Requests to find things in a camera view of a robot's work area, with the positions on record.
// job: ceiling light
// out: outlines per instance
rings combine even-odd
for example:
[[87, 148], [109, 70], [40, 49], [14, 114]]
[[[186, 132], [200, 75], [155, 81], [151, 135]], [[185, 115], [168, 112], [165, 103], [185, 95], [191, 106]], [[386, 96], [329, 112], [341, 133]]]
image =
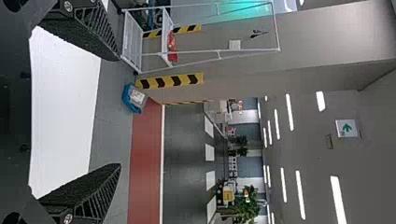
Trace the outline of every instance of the ceiling light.
[[330, 181], [332, 182], [332, 196], [334, 198], [335, 213], [337, 215], [338, 224], [347, 224], [340, 180], [338, 179], [338, 176], [332, 175], [330, 176]]
[[262, 128], [262, 134], [264, 135], [264, 146], [265, 148], [268, 148], [268, 143], [267, 143], [267, 130], [265, 128]]
[[293, 131], [294, 130], [294, 120], [293, 120], [293, 113], [291, 112], [291, 102], [290, 102], [289, 94], [286, 94], [286, 106], [288, 107], [290, 130]]
[[301, 176], [300, 171], [296, 171], [296, 182], [297, 182], [297, 191], [298, 191], [298, 200], [300, 203], [300, 214], [301, 218], [305, 220], [305, 204], [304, 204], [304, 196], [303, 196], [303, 186], [301, 185]]
[[262, 110], [260, 109], [260, 102], [257, 102], [257, 112], [259, 113], [259, 119], [262, 118]]
[[318, 109], [322, 112], [326, 109], [326, 103], [324, 102], [324, 94], [323, 91], [317, 91], [317, 101], [318, 101]]
[[270, 142], [270, 145], [272, 145], [271, 120], [267, 121], [267, 125], [268, 125], [268, 140]]
[[280, 139], [280, 132], [279, 132], [279, 118], [277, 117], [277, 110], [274, 110], [274, 117], [275, 117], [275, 129], [276, 129], [276, 138], [277, 140]]
[[262, 167], [262, 170], [264, 171], [264, 183], [266, 184], [267, 181], [267, 169], [265, 169], [265, 165]]
[[282, 181], [283, 202], [286, 203], [288, 201], [288, 193], [286, 192], [285, 171], [283, 167], [280, 168], [280, 178]]
[[267, 178], [268, 178], [268, 188], [271, 188], [271, 172], [269, 165], [267, 165]]

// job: red walkway stripe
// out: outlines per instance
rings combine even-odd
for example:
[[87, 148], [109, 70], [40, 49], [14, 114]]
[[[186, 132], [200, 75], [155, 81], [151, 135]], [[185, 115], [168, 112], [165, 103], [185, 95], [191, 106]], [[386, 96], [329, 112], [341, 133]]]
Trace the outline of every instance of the red walkway stripe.
[[159, 224], [162, 107], [148, 99], [134, 115], [128, 224]]

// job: potted plant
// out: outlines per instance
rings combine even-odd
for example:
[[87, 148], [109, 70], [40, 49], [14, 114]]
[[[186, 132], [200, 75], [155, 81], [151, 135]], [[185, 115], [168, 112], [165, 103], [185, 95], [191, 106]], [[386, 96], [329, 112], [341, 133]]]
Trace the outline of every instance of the potted plant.
[[233, 222], [238, 224], [254, 223], [259, 215], [261, 204], [257, 199], [257, 192], [253, 186], [245, 186], [242, 192], [235, 193], [234, 205], [219, 208], [222, 217], [234, 217]]

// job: blue container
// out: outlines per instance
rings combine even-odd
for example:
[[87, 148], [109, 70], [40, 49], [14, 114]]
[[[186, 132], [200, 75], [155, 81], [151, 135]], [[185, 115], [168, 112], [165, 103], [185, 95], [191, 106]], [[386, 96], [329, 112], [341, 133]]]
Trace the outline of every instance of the blue container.
[[148, 96], [137, 89], [133, 83], [125, 86], [122, 101], [136, 114], [142, 114], [146, 105]]

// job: yellow and black striped barrier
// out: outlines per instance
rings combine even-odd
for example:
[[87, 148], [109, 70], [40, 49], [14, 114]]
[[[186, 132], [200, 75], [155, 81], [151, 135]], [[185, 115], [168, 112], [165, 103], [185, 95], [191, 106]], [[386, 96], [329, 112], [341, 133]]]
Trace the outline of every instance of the yellow and black striped barrier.
[[193, 104], [201, 104], [208, 102], [213, 102], [213, 100], [170, 102], [170, 103], [163, 103], [163, 105], [193, 105]]
[[204, 73], [191, 73], [167, 77], [140, 78], [136, 81], [136, 87], [143, 90], [155, 90], [178, 86], [190, 86], [204, 83]]
[[[202, 30], [202, 24], [194, 24], [194, 25], [176, 27], [173, 29], [173, 33], [175, 35], [181, 35], [181, 34], [195, 33], [201, 30]], [[150, 32], [143, 33], [143, 39], [160, 37], [162, 34], [163, 34], [162, 29], [152, 30]]]

